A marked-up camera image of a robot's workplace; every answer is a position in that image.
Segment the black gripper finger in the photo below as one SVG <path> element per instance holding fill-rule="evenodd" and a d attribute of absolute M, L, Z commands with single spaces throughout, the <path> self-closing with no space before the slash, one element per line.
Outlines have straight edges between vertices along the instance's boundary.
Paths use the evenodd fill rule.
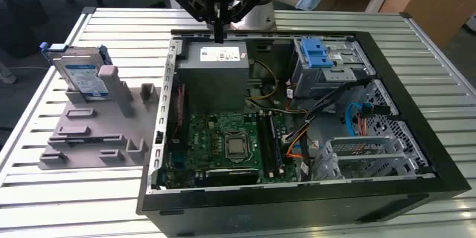
<path fill-rule="evenodd" d="M 233 6 L 230 5 L 231 0 L 219 2 L 219 43 L 223 42 L 223 38 L 226 37 L 229 24 L 239 22 L 259 1 L 261 0 L 242 0 Z"/>
<path fill-rule="evenodd" d="M 197 22 L 205 22 L 213 31 L 214 42 L 219 43 L 219 18 L 217 16 L 217 0 L 174 0 Z"/>

